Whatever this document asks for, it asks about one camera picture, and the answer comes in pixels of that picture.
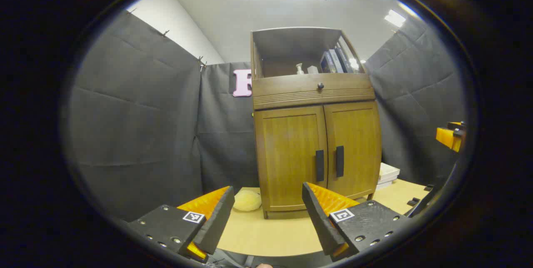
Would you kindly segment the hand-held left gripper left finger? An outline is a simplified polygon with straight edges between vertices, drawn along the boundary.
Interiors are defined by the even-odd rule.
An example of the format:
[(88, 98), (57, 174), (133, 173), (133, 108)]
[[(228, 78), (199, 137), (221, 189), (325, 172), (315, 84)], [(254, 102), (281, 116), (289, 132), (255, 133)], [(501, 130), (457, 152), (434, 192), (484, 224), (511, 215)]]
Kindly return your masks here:
[(180, 206), (160, 205), (127, 225), (172, 253), (207, 262), (217, 249), (234, 202), (234, 188), (225, 186)]

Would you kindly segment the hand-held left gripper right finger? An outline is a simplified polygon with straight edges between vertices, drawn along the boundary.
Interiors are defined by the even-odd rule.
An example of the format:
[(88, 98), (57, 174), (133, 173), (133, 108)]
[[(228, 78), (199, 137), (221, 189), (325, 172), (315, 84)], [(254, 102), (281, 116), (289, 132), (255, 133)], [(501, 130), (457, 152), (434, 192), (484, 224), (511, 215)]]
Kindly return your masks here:
[(331, 260), (352, 257), (386, 243), (410, 219), (375, 201), (357, 202), (321, 186), (304, 182), (301, 198)]

